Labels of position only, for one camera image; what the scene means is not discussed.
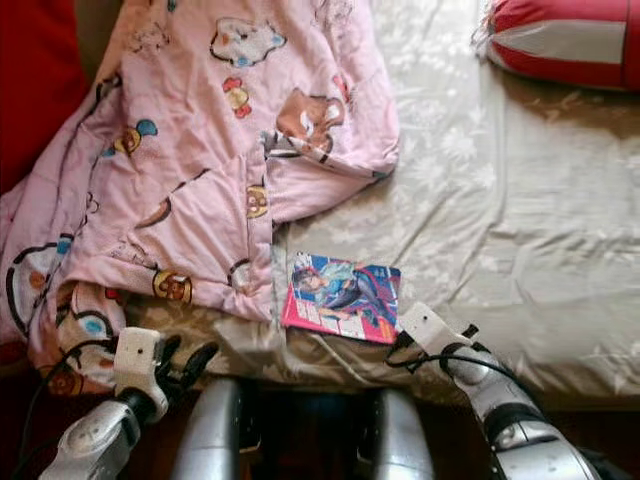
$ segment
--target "pink blanket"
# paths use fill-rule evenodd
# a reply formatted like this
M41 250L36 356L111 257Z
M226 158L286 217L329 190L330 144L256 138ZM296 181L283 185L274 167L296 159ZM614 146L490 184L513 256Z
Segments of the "pink blanket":
M367 2L156 2L0 199L0 343L46 370L117 335L127 292L271 319L274 225L388 175L397 142ZM112 359L84 347L58 391L112 387Z

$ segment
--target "book cover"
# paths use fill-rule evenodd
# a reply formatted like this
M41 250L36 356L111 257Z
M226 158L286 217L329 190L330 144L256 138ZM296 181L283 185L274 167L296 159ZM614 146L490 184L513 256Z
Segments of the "book cover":
M391 344L400 270L299 253L282 325Z

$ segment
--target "wire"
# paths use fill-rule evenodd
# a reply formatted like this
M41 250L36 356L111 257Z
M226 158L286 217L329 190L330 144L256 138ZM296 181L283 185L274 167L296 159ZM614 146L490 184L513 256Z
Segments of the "wire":
M520 388L520 390L522 390L526 395L529 396L529 398L531 399L533 404L536 406L536 408L538 410L540 410L540 412L543 411L542 407L540 406L540 403L536 399L536 396L533 394L531 389L529 389L529 387L527 387L522 382L522 380L520 380L518 377L516 377L516 375L511 370L509 370L508 368L502 367L500 365L495 365L493 363L490 363L490 362L487 362L487 361L484 361L484 360L480 360L478 358L466 357L464 355L455 355L455 354L449 354L449 353L443 353L443 354L440 354L440 355L427 355L426 353L423 353L418 358L413 359L413 360L405 360L403 362L392 362L389 359L386 359L385 363L388 366L392 367L392 368L407 367L409 369L409 371L411 373L413 373L419 367L421 367L424 363L435 362L435 361L439 361L439 360L459 360L461 362L474 363L476 365L481 365L483 367L487 367L490 370L494 370L494 371L504 375L505 377L507 377L513 383L515 383L518 386L518 388Z
M13 472L11 473L11 480L20 480L22 478L22 470L24 470L24 467L29 464L33 457L35 457L47 447L50 447L51 445L56 443L59 438L60 437L50 438L49 440L42 442L40 445L31 450L22 460L20 460L16 468L13 469Z
M27 444L29 443L29 435L31 430L31 417L33 416L33 407L35 406L36 400L38 399L38 396L40 395L42 390L44 390L47 387L47 385L49 385L49 382L58 373L58 371L64 365L66 365L67 359L72 355L74 355L76 352L78 352L81 348L86 347L87 345L101 345L103 347L113 347L117 341L118 341L118 338L113 337L108 340L86 340L84 342L80 342L79 344L71 348L67 353L65 353L62 356L62 358L58 361L58 363L56 363L53 366L51 371L49 371L47 376L44 377L44 379L42 379L42 381L40 382L40 385L38 385L38 388L34 392L33 397L31 397L31 403L29 403L29 408L27 409L27 416L24 420L24 425L22 427L22 439L20 441L20 450L18 454L19 465L21 465L25 460L25 450L27 449Z

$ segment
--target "pillow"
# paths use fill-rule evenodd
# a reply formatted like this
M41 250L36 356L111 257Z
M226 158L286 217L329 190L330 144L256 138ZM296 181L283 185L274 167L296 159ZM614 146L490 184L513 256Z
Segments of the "pillow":
M0 194L29 173L87 93L73 7L73 0L2 5Z
M523 75L640 90L640 0L493 0L487 56Z

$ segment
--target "bed sheet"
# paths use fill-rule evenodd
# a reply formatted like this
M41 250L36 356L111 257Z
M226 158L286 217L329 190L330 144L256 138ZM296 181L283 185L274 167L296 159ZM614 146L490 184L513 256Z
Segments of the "bed sheet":
M145 2L125 2L100 75ZM640 405L640 99L535 83L477 58L482 0L376 0L378 43L402 127L395 174L280 229L281 310L298 251L402 270L400 307L436 307L555 408ZM212 338L212 374L335 389L403 385L462 401L429 367L386 349L136 297L129 321L183 337L178 362Z

